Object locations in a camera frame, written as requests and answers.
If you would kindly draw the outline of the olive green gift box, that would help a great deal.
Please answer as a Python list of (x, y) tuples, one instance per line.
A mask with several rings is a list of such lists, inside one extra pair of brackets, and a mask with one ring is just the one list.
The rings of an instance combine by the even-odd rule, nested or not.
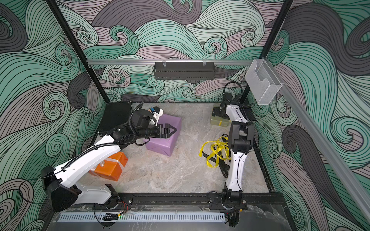
[(226, 118), (222, 118), (220, 116), (211, 116), (210, 120), (211, 125), (219, 126), (219, 127), (228, 127), (231, 124), (231, 121)]

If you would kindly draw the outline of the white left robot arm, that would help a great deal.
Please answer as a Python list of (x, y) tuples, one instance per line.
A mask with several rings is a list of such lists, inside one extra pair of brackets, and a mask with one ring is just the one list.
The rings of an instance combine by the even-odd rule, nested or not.
[(134, 127), (130, 123), (119, 125), (71, 160), (56, 167), (44, 167), (41, 179), (52, 210), (61, 212), (79, 204), (116, 208), (120, 196), (111, 184), (86, 186), (79, 183), (79, 179), (109, 156), (136, 143), (137, 139), (167, 139), (176, 131), (176, 127), (168, 123), (147, 128)]

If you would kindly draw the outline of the purple gift box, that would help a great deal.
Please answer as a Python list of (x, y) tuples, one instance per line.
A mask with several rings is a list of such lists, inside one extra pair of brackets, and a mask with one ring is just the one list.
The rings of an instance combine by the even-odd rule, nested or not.
[(163, 114), (159, 118), (159, 125), (162, 125), (162, 136), (160, 138), (151, 138), (145, 145), (146, 149), (170, 157), (182, 128), (182, 119)]

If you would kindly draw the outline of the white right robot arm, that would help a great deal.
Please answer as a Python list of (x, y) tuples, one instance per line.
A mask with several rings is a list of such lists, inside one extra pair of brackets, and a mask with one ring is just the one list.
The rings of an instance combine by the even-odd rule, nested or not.
[(226, 115), (231, 121), (227, 144), (230, 153), (230, 164), (221, 162), (221, 172), (226, 178), (222, 190), (222, 202), (239, 205), (243, 199), (242, 175), (248, 152), (253, 148), (254, 124), (242, 113), (242, 107), (234, 102), (222, 102), (221, 115)]

